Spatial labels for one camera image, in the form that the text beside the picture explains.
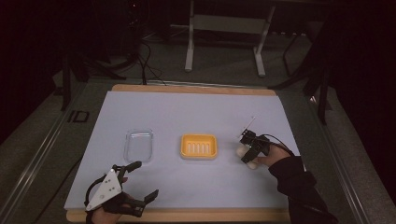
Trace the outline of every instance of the table leg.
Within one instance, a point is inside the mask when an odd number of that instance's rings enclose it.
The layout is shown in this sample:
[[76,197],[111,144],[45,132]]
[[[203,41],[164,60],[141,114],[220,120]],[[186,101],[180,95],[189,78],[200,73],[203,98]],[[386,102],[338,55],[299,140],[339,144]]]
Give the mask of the table leg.
[[190,25],[189,25],[189,46],[187,48],[186,72],[192,71],[192,61],[194,57],[194,1],[190,1]]
[[265,37],[267,37],[268,35],[268,30],[270,29],[271,20],[274,16],[275,8],[276,7],[270,8],[267,19],[265,20],[264,26],[262,27],[260,43],[257,47],[253,48],[254,58],[256,60],[256,66],[259,77],[265,77],[264,65],[262,63],[262,46],[264,45]]

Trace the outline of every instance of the yellow tray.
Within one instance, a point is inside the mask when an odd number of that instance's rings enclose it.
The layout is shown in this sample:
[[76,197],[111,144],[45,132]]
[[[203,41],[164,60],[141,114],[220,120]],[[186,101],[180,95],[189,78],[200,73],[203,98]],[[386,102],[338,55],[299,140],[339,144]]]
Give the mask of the yellow tray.
[[180,155],[187,160],[213,160],[218,155],[218,144],[212,134],[184,134]]

